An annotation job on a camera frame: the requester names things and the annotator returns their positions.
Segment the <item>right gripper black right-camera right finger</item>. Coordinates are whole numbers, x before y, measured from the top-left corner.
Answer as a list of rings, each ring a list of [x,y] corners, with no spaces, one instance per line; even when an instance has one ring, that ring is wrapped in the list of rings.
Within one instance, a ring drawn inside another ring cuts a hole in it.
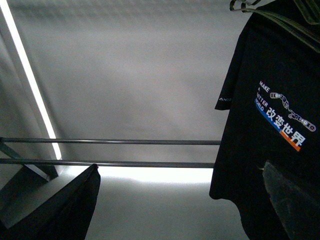
[[[320,188],[266,161],[263,181],[281,224],[291,240],[320,238]]]

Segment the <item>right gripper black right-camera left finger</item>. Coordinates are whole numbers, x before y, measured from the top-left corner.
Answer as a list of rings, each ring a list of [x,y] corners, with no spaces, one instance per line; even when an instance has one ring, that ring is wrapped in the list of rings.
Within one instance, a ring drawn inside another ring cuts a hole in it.
[[[25,218],[2,240],[84,240],[97,204],[101,176],[92,164]]]

